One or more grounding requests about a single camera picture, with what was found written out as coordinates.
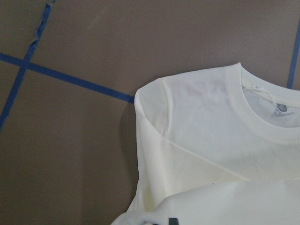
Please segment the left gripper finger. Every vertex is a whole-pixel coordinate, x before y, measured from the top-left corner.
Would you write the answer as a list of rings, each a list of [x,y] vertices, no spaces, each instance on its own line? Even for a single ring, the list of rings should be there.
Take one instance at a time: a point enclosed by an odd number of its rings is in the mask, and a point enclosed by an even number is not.
[[[178,213],[176,211],[169,212],[168,224],[169,225],[178,225]]]

